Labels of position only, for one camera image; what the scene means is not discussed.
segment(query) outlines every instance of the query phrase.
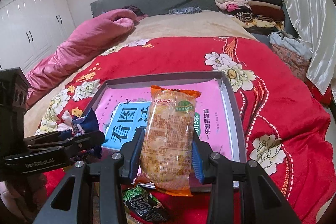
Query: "white wardrobe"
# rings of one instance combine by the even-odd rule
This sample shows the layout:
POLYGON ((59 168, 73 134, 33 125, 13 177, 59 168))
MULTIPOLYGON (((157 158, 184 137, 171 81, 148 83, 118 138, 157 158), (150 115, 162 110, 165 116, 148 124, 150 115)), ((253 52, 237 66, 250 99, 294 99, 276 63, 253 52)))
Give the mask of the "white wardrobe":
POLYGON ((2 0, 0 68, 28 72, 74 29, 67 0, 2 0))

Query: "black snack package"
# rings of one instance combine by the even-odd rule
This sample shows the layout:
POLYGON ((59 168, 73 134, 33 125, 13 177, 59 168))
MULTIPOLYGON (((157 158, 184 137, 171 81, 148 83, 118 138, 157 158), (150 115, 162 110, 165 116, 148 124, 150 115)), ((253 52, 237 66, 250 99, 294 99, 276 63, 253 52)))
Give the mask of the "black snack package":
POLYGON ((169 220, 167 211, 161 202, 139 185, 124 191, 124 204, 139 218, 152 223, 169 220))

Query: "stack of folded clothes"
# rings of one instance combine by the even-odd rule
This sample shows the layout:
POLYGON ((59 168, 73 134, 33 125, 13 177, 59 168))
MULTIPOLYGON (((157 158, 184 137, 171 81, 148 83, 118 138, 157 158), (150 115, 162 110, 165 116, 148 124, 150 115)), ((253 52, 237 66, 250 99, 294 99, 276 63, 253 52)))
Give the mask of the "stack of folded clothes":
POLYGON ((282 0, 215 0, 221 11, 247 31, 270 34, 282 30, 285 14, 282 0))

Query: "satin curtain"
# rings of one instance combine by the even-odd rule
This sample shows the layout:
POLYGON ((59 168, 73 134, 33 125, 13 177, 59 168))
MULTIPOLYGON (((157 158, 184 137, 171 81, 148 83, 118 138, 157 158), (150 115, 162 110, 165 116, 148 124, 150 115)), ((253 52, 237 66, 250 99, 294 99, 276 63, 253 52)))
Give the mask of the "satin curtain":
POLYGON ((307 78, 324 94, 336 64, 336 7, 332 0, 285 0, 290 20, 313 55, 307 78))

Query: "snack wrapper on bed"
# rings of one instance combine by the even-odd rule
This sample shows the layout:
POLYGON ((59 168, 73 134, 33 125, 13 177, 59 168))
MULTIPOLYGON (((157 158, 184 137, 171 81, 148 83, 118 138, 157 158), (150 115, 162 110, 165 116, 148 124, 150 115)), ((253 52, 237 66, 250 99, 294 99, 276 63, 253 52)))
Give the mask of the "snack wrapper on bed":
POLYGON ((194 90, 169 90, 151 86, 152 102, 143 142, 138 182, 153 182, 170 195, 191 195, 189 173, 196 98, 194 90))

